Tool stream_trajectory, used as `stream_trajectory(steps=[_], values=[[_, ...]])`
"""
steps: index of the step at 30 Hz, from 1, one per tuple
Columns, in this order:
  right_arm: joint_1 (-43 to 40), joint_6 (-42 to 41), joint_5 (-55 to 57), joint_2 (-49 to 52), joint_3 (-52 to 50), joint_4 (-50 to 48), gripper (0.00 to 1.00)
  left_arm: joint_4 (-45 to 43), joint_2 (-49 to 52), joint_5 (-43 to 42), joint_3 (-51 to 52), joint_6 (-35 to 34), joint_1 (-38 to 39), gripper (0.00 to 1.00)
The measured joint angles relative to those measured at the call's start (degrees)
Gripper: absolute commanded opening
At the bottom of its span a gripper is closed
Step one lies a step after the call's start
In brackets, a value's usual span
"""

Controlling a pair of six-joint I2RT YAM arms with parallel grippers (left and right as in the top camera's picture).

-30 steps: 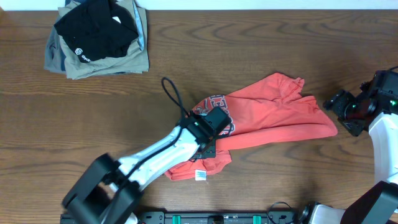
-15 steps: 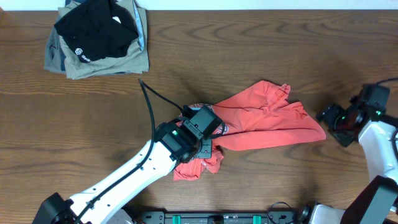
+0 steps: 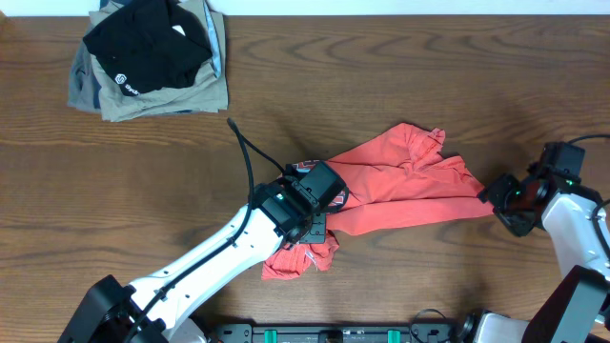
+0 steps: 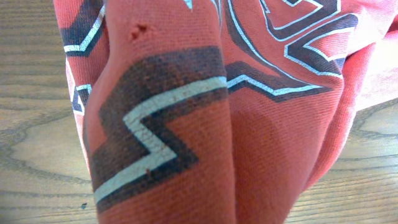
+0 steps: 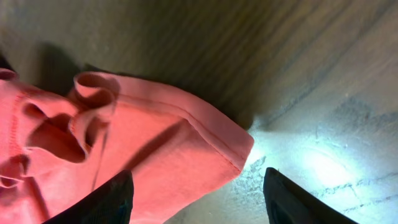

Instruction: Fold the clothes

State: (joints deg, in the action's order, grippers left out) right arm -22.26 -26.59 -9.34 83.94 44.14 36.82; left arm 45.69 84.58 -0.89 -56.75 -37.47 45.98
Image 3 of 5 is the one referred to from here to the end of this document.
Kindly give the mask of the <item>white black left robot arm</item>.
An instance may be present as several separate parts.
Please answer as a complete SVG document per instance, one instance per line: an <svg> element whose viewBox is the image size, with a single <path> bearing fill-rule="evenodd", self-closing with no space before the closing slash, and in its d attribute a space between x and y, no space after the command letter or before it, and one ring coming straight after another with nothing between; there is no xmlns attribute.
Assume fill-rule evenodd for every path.
<svg viewBox="0 0 610 343"><path fill-rule="evenodd" d="M203 341L191 314L239 274L301 240L348 195L296 180L256 186L228 224L170 265L126 286L111 275L91 286L60 341Z"/></svg>

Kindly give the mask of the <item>red soccer t-shirt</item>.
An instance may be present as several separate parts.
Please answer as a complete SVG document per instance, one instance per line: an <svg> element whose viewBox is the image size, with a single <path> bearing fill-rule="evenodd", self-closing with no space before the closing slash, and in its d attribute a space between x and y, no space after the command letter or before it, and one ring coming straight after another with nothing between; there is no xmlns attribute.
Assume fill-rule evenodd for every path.
<svg viewBox="0 0 610 343"><path fill-rule="evenodd" d="M328 215L324 242L276 252L263 263L262 279L295 279L310 267L328 271L339 248L336 232L362 235L491 214L463 158L442 156L445 138L441 129L401 123L329 159L349 196L335 199L340 210Z"/></svg>

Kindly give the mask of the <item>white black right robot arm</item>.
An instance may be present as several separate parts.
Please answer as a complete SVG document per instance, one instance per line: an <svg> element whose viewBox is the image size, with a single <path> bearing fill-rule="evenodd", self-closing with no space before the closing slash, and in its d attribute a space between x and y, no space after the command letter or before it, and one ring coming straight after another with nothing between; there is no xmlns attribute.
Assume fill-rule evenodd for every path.
<svg viewBox="0 0 610 343"><path fill-rule="evenodd" d="M482 312L470 315L458 342L596 342L598 322L609 322L609 233L604 201L568 173L504 174L478 199L517 237L547 232L561 282L530 320Z"/></svg>

